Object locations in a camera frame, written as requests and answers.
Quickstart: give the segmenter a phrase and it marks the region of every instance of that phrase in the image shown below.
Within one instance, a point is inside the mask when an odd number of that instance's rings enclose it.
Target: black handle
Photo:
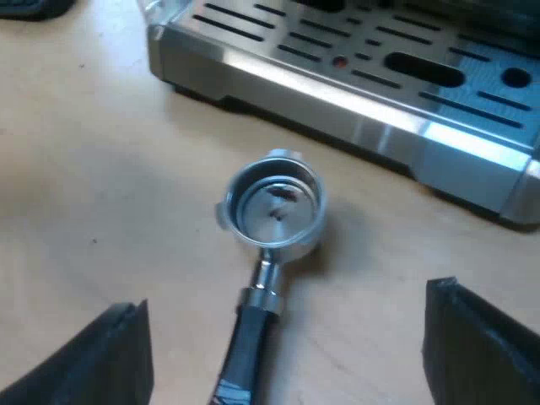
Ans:
[[[278,316],[255,306],[239,306],[235,331],[209,405],[252,405],[262,356]]]

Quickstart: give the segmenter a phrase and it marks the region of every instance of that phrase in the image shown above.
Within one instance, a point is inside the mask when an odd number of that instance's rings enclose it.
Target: black object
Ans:
[[[261,363],[278,316],[255,306],[240,306],[235,331],[209,405],[257,403]]]
[[[0,392],[0,404],[148,405],[153,387],[147,302],[116,304]]]
[[[318,8],[330,13],[336,13],[345,8],[345,0],[295,0],[297,3],[305,4],[306,6]]]
[[[437,405],[538,405],[540,337],[455,278],[427,284],[424,370]]]
[[[73,3],[75,0],[0,0],[0,19],[52,19]]]

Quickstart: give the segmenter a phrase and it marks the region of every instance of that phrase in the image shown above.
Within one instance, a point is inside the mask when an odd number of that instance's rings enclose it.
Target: stainless steel drip tray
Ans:
[[[212,100],[234,97],[405,164],[514,223],[540,223],[540,43],[423,4],[153,3],[150,65]]]

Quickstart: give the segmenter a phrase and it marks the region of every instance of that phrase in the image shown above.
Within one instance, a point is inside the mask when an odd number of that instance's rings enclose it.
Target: light wood surface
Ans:
[[[228,179],[269,149],[324,177],[322,250],[291,270],[270,404],[430,404],[424,288],[456,275],[540,332],[540,233],[405,176],[175,94],[148,69],[134,0],[0,21],[0,386],[109,304],[149,299],[152,404],[206,403],[252,263],[215,224]]]

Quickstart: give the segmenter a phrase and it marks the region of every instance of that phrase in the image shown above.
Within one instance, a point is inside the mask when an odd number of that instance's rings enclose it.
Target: table surface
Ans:
[[[540,332],[540,232],[152,76],[134,0],[0,21],[0,386],[109,304],[149,299],[152,404],[206,403],[251,259],[215,223],[228,179],[301,151],[330,197],[327,239],[294,274],[270,404],[430,404],[425,282],[460,282]]]

